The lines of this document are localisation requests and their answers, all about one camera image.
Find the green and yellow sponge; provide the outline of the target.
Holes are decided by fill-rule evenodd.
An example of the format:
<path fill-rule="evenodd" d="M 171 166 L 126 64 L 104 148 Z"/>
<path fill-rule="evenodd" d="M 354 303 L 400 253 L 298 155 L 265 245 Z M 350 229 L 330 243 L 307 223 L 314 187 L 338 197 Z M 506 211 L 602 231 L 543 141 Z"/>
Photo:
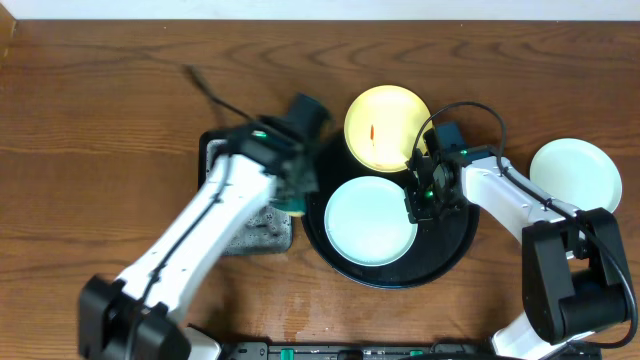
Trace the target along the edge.
<path fill-rule="evenodd" d="M 307 212 L 304 195 L 294 195 L 288 198 L 274 199 L 271 206 L 291 217 L 302 217 Z"/>

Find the light green plate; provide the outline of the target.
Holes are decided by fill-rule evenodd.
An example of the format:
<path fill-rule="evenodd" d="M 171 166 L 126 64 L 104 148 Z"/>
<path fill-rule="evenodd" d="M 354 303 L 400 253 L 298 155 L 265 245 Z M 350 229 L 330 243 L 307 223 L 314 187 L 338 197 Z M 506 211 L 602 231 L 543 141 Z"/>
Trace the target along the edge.
<path fill-rule="evenodd" d="M 339 255 L 365 267 L 399 260 L 418 232 L 408 219 L 404 191 L 376 176 L 351 179 L 335 190 L 325 208 L 324 228 Z"/>
<path fill-rule="evenodd" d="M 622 179 L 613 160 L 581 139 L 562 138 L 542 146 L 531 161 L 529 177 L 556 199 L 582 210 L 613 213 L 622 197 Z"/>

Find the yellow plate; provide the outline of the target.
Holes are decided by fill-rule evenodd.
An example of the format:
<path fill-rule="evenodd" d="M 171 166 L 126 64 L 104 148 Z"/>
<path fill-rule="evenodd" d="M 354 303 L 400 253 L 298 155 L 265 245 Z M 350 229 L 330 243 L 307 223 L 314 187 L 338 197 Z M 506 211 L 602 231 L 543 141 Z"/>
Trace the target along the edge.
<path fill-rule="evenodd" d="M 344 123 L 346 144 L 365 167 L 382 173 L 407 169 L 417 132 L 431 113 L 412 91 L 381 85 L 360 94 Z"/>

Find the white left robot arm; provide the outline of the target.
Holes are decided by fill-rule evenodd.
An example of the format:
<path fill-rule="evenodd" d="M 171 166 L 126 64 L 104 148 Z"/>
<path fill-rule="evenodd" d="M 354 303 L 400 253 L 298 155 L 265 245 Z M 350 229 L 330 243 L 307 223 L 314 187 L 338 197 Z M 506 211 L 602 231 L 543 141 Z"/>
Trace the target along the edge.
<path fill-rule="evenodd" d="M 221 345 L 182 328 L 209 271 L 260 209 L 315 187 L 321 129 L 246 125 L 216 147 L 213 167 L 164 234 L 112 282 L 93 276 L 78 299 L 78 353 L 85 359 L 217 359 Z"/>

